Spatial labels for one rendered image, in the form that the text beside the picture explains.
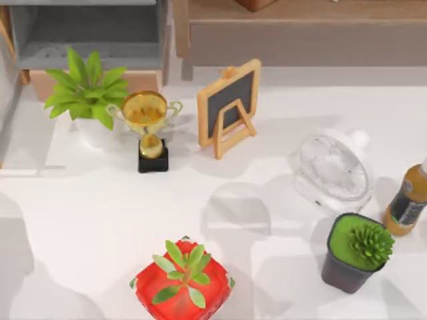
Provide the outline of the wooden framed blackboard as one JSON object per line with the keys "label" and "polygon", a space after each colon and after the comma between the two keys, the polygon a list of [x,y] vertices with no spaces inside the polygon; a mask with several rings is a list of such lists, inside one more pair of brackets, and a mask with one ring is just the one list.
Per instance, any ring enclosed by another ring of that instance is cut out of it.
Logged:
{"label": "wooden framed blackboard", "polygon": [[221,71],[221,78],[197,93],[198,143],[213,146],[217,160],[241,140],[256,135],[256,113],[262,63],[252,59]]}

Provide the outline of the gold trophy black base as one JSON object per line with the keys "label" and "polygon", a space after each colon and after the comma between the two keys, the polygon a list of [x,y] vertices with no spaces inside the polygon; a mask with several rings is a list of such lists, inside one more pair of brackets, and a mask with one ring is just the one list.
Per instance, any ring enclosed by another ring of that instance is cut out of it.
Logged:
{"label": "gold trophy black base", "polygon": [[139,173],[158,173],[169,170],[168,148],[156,133],[167,126],[183,109],[180,101],[167,102],[155,91],[138,91],[123,100],[121,106],[109,104],[107,114],[123,121],[139,135],[137,170]]}

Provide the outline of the pale wooden drawer front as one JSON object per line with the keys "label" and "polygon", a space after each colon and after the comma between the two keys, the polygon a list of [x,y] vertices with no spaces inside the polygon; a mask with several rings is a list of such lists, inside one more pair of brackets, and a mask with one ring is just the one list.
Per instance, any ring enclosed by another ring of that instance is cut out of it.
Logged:
{"label": "pale wooden drawer front", "polygon": [[[126,71],[122,78],[127,81],[127,90],[134,91],[151,90],[160,92],[163,87],[163,71],[158,70],[130,70]],[[33,86],[36,97],[44,102],[53,94],[53,86],[56,80],[48,76],[43,70],[24,70],[25,84]]]}

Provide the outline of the white desk fan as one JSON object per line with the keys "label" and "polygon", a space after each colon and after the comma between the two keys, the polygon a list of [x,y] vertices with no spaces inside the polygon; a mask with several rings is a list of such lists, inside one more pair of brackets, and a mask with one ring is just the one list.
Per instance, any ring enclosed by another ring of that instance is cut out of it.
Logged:
{"label": "white desk fan", "polygon": [[369,142],[361,130],[322,128],[304,137],[296,151],[297,193],[325,211],[360,212],[374,186]]}

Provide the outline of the succulent in red pot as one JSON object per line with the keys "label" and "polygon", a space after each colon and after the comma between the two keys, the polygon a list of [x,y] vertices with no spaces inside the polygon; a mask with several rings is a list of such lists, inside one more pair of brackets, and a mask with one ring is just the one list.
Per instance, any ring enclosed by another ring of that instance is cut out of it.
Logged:
{"label": "succulent in red pot", "polygon": [[234,278],[188,236],[167,240],[165,248],[130,288],[155,320],[210,320],[230,297]]}

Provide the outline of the leafy plant in white pot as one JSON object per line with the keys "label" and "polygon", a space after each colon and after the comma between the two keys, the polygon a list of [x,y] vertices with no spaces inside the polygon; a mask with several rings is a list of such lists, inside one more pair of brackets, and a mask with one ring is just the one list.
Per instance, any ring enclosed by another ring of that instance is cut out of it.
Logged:
{"label": "leafy plant in white pot", "polygon": [[126,66],[103,70],[98,51],[83,59],[73,48],[67,49],[68,70],[48,69],[56,81],[53,94],[46,98],[44,109],[54,119],[66,113],[75,123],[87,144],[103,149],[124,131],[107,111],[110,104],[119,107],[128,95],[128,81],[123,78]]}

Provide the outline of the wooden shelf unit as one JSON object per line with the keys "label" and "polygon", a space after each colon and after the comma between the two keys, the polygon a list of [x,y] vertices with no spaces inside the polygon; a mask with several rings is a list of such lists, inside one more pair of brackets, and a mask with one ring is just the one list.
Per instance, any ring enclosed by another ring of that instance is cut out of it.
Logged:
{"label": "wooden shelf unit", "polygon": [[194,67],[427,66],[427,0],[170,0],[183,77]]}

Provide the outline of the brown object on shelf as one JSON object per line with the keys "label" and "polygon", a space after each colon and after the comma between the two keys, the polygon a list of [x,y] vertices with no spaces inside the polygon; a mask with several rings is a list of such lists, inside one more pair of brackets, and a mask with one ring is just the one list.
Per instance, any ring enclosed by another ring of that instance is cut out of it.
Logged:
{"label": "brown object on shelf", "polygon": [[234,0],[236,3],[251,12],[266,8],[277,0]]}

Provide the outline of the succulent in dark grey pot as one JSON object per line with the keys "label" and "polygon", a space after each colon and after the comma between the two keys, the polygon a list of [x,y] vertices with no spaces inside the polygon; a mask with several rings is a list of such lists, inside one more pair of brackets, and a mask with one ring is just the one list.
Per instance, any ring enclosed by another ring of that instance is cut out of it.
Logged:
{"label": "succulent in dark grey pot", "polygon": [[394,243],[383,224],[359,213],[343,213],[336,217],[328,235],[321,278],[353,294],[387,264]]}

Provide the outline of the pulled-out drawer grey inside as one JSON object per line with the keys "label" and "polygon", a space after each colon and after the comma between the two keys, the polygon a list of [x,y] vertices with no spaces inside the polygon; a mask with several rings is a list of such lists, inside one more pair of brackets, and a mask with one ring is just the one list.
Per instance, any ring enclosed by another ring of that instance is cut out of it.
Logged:
{"label": "pulled-out drawer grey inside", "polygon": [[17,64],[67,69],[67,51],[96,51],[104,70],[163,67],[168,0],[0,0],[9,8]]}

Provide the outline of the orange juice bottle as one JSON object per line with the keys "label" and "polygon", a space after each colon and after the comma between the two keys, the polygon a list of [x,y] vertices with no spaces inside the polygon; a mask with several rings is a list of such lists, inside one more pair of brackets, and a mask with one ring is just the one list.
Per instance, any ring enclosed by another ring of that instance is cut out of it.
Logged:
{"label": "orange juice bottle", "polygon": [[427,158],[405,173],[400,189],[387,206],[383,224],[395,236],[409,234],[427,206]]}

